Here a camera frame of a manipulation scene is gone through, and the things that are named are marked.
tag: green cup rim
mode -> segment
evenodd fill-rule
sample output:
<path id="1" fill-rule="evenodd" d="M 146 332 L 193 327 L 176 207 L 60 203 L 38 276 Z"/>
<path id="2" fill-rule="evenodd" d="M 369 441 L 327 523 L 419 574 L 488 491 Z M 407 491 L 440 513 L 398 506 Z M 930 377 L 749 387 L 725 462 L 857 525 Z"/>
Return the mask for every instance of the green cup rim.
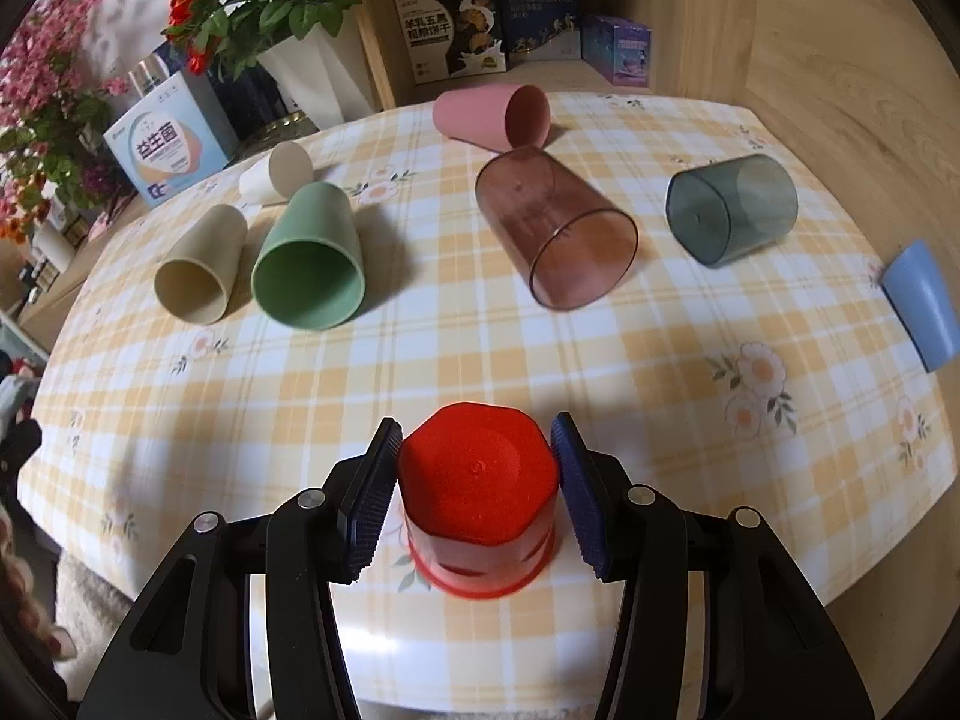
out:
<path id="1" fill-rule="evenodd" d="M 278 319 L 269 311 L 267 311 L 266 308 L 263 307 L 263 303 L 260 301 L 260 298 L 258 298 L 256 293 L 257 292 L 256 274 L 260 270 L 260 266 L 262 265 L 263 261 L 266 260 L 270 254 L 273 254 L 279 248 L 283 248 L 291 244 L 324 245 L 325 247 L 332 248 L 334 251 L 337 251 L 339 252 L 339 254 L 342 254 L 344 258 L 347 259 L 349 264 L 353 266 L 353 270 L 360 277 L 360 295 L 359 295 L 359 298 L 357 298 L 356 305 L 353 306 L 350 312 L 346 314 L 344 317 L 342 317 L 342 319 L 337 319 L 336 322 L 330 322 L 328 324 L 320 324 L 320 325 L 297 324 L 296 322 L 287 322 L 284 319 Z M 267 250 L 260 252 L 260 255 L 256 258 L 256 262 L 253 263 L 253 270 L 250 273 L 250 291 L 251 291 L 251 294 L 253 295 L 253 301 L 256 303 L 257 307 L 267 317 L 270 317 L 270 319 L 272 319 L 274 322 L 277 322 L 278 324 L 282 324 L 284 327 L 290 327 L 294 330 L 328 330 L 331 327 L 336 327 L 339 324 L 343 324 L 348 319 L 350 319 L 354 314 L 357 313 L 357 311 L 360 309 L 360 306 L 363 305 L 363 300 L 364 298 L 366 298 L 366 295 L 367 295 L 367 278 L 363 272 L 363 266 L 358 264 L 354 256 L 351 255 L 347 250 L 345 250 L 344 247 L 342 247 L 342 245 L 339 245 L 337 242 L 330 241 L 325 238 L 320 238 L 319 236 L 304 235 L 304 236 L 298 236 L 296 238 L 287 238 L 287 239 L 284 239 L 283 241 L 277 241 Z"/>

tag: beige carpet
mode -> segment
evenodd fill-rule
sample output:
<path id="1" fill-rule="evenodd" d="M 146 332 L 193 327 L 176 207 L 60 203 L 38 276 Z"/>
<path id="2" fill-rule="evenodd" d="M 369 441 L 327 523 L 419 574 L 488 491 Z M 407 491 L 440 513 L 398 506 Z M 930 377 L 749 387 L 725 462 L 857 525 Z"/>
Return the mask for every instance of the beige carpet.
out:
<path id="1" fill-rule="evenodd" d="M 107 645 L 116 633 L 131 601 L 75 557 L 64 552 L 56 575 L 56 622 L 73 635 L 77 657 L 57 664 L 73 701 L 80 701 L 93 679 Z M 263 673 L 265 669 L 254 669 Z M 269 688 L 254 684 L 261 720 L 272 715 Z M 433 714 L 416 709 L 358 702 L 364 720 L 592 720 L 594 707 L 560 712 L 501 712 L 496 714 Z"/>

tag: tablecloth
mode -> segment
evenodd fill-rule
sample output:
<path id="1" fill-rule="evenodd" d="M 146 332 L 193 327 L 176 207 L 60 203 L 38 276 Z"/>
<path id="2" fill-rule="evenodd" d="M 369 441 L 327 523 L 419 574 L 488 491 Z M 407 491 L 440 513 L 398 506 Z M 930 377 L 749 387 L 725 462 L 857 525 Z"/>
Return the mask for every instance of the tablecloth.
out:
<path id="1" fill-rule="evenodd" d="M 20 486 L 37 522 L 136 594 L 198 512 L 270 512 L 362 452 L 384 415 L 409 433 L 474 400 L 544 429 L 570 410 L 590 447 L 683 508 L 763 512 L 824 603 L 850 586 L 956 474 L 936 379 L 877 285 L 875 253 L 747 110 L 643 95 L 550 103 L 548 150 L 641 230 L 606 298 L 565 314 L 534 302 L 475 205 L 491 154 L 445 140 L 429 105 L 311 136 L 318 175 L 355 208 L 368 277 L 357 316 L 307 333 L 258 311 L 248 273 L 282 209 L 244 203 L 246 166 L 166 202 L 107 247 L 51 355 L 35 406 L 43 446 Z M 754 152 L 793 177 L 796 226 L 702 268 L 667 227 L 669 178 Z M 244 207 L 251 237 L 227 317 L 197 328 L 160 309 L 152 276 L 218 202 Z M 620 587 L 594 581 L 563 506 L 544 574 L 469 602 L 416 574 L 397 498 L 371 568 L 335 589 L 357 695 L 464 710 L 596 700 Z"/>

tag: box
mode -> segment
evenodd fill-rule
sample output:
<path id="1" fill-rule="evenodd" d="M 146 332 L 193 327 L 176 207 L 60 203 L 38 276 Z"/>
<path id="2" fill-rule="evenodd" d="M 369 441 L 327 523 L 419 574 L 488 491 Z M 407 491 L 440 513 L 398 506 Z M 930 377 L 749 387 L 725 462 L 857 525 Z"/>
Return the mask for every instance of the box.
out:
<path id="1" fill-rule="evenodd" d="M 104 134 L 151 207 L 227 167 L 237 136 L 206 76 L 171 76 Z"/>
<path id="2" fill-rule="evenodd" d="M 584 60 L 613 86 L 650 85 L 650 29 L 615 16 L 584 19 Z"/>
<path id="3" fill-rule="evenodd" d="M 579 59 L 577 0 L 499 0 L 511 62 Z"/>
<path id="4" fill-rule="evenodd" d="M 416 83 L 507 69 L 493 0 L 395 2 Z"/>

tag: white flower pot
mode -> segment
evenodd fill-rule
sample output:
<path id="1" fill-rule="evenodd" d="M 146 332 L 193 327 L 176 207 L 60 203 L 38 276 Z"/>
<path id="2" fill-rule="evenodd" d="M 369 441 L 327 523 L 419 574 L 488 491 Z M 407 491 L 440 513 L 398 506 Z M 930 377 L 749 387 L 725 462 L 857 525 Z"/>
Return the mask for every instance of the white flower pot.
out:
<path id="1" fill-rule="evenodd" d="M 259 60 L 285 97 L 318 129 L 363 119 L 374 111 L 367 57 L 349 10 L 335 38 L 314 26 L 304 40 L 287 38 L 261 53 Z"/>
<path id="2" fill-rule="evenodd" d="M 32 245 L 61 273 L 69 268 L 77 253 L 77 250 L 71 247 L 63 235 L 59 234 L 50 220 L 46 220 L 37 228 Z"/>

